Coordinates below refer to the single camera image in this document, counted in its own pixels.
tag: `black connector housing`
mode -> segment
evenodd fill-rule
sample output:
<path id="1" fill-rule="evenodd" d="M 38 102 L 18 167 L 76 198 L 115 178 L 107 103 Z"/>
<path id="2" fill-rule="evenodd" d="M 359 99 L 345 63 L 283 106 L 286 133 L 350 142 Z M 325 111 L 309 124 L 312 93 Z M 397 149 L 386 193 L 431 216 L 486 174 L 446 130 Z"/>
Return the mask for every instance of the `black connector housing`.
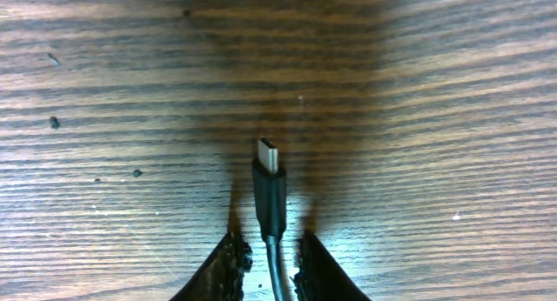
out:
<path id="1" fill-rule="evenodd" d="M 269 172 L 258 159 L 252 163 L 255 208 L 266 244 L 277 244 L 286 230 L 286 171 Z"/>

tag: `cable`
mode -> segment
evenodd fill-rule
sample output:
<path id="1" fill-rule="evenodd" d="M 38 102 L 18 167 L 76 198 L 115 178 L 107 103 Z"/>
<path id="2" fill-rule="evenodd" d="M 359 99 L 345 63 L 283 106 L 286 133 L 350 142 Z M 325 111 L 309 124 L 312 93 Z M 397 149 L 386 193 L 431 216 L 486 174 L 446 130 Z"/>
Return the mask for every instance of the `cable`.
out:
<path id="1" fill-rule="evenodd" d="M 286 172 L 279 166 L 279 150 L 267 139 L 258 141 L 258 157 L 252 163 L 255 208 L 275 300 L 287 301 L 285 276 L 280 263 L 280 239 L 286 230 Z"/>

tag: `brown wood grain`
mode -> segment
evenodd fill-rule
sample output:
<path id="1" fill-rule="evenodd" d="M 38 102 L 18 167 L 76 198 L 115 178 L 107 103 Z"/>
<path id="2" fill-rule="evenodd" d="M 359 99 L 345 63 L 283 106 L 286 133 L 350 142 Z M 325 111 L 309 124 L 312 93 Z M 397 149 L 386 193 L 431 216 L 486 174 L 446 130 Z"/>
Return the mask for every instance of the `brown wood grain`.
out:
<path id="1" fill-rule="evenodd" d="M 375 301 L 557 299 L 556 3 L 0 0 L 0 299 L 166 300 L 233 196 L 272 300 L 260 136 L 288 275 L 309 224 Z"/>

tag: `small dark crumb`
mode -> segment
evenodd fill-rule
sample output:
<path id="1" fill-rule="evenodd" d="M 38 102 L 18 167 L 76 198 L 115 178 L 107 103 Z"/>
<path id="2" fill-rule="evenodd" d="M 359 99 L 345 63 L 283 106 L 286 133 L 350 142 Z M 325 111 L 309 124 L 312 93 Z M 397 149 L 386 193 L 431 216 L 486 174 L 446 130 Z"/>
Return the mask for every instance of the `small dark crumb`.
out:
<path id="1" fill-rule="evenodd" d="M 62 65 L 62 63 L 60 63 L 60 61 L 58 61 L 58 59 L 52 53 L 47 54 L 47 56 L 54 64 Z"/>
<path id="2" fill-rule="evenodd" d="M 134 171 L 131 173 L 131 175 L 133 175 L 133 177 L 137 178 L 137 177 L 143 175 L 143 172 L 140 171 L 140 170 L 134 170 Z"/>
<path id="3" fill-rule="evenodd" d="M 50 127 L 52 127 L 53 129 L 60 128 L 60 122 L 58 121 L 58 118 L 56 117 L 50 118 Z"/>

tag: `white speck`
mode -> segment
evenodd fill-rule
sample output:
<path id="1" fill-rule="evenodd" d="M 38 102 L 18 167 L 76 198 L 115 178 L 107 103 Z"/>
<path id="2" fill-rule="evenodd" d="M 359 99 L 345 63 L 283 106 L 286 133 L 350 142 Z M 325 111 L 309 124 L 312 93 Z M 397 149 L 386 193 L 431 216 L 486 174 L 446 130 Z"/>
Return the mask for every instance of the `white speck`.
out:
<path id="1" fill-rule="evenodd" d="M 456 221 L 458 221 L 458 220 L 460 220 L 460 215 L 459 215 L 459 211 L 456 211 L 456 213 L 455 213 L 454 216 L 453 216 L 453 221 L 456 222 Z"/>

